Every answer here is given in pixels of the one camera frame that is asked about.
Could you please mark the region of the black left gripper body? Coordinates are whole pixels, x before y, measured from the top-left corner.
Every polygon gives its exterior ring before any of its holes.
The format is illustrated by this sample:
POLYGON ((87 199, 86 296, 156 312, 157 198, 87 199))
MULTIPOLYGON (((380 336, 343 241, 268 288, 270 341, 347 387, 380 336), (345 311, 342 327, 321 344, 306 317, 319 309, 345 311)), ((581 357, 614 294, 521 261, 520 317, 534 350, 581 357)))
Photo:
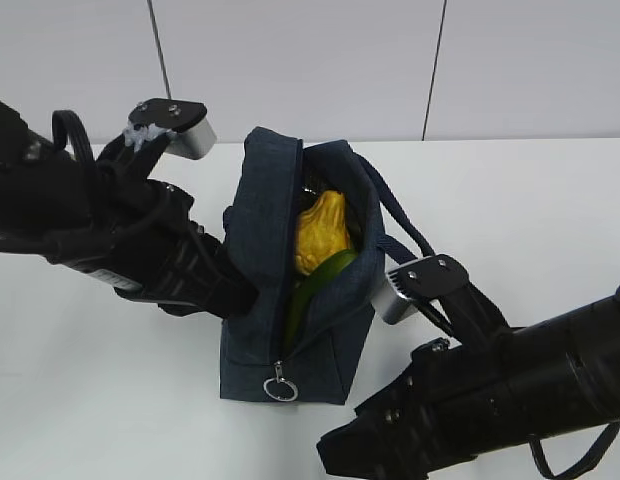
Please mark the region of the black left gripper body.
POLYGON ((230 265, 221 243, 192 221, 193 198, 148 180, 117 195, 104 226, 50 234, 44 255, 113 288, 121 298, 152 303, 177 317, 230 315, 230 265))

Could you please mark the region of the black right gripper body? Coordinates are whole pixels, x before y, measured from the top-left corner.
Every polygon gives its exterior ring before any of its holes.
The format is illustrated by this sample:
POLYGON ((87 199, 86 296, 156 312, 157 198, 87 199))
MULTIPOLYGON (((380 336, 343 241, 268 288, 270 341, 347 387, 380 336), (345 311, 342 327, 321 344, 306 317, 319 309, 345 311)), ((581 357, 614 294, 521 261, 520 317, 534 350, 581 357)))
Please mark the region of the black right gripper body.
POLYGON ((489 349, 418 347, 408 367, 316 445, 325 471, 359 479, 425 479, 515 444, 507 387, 510 337, 489 349))

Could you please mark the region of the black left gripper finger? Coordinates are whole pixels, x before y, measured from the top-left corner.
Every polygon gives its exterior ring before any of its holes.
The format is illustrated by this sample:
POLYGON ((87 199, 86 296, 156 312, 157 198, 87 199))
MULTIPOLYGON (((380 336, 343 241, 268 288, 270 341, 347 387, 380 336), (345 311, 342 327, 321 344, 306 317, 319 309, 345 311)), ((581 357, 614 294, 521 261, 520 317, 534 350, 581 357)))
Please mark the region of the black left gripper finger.
POLYGON ((248 314, 259 296, 258 290, 234 266, 223 245, 216 249, 212 259, 215 273, 209 312, 220 318, 248 314))

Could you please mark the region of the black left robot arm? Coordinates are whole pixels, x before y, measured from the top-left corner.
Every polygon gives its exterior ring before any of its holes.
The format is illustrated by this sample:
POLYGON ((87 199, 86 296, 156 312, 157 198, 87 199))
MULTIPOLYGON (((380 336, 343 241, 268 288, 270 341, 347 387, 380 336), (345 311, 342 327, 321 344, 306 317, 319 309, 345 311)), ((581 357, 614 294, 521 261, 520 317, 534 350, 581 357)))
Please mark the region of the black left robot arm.
POLYGON ((74 111, 55 111, 43 137, 0 100, 0 253, 42 257, 178 317, 247 313, 257 289, 191 218, 193 197, 152 177, 166 153, 211 150, 207 116, 200 102, 152 98, 95 153, 74 111))

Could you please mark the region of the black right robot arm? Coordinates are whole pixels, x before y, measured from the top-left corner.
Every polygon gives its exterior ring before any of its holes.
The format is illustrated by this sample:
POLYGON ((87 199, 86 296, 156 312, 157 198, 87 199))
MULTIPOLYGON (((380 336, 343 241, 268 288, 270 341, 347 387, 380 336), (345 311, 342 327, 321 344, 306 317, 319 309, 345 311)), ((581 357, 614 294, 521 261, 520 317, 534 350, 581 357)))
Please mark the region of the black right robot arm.
POLYGON ((528 445, 544 478, 542 441, 591 427, 600 434, 563 472, 593 470, 620 431, 620 286, 578 309, 498 338, 474 353, 436 339, 360 404, 354 419, 321 437, 328 474, 425 479, 479 456, 528 445))

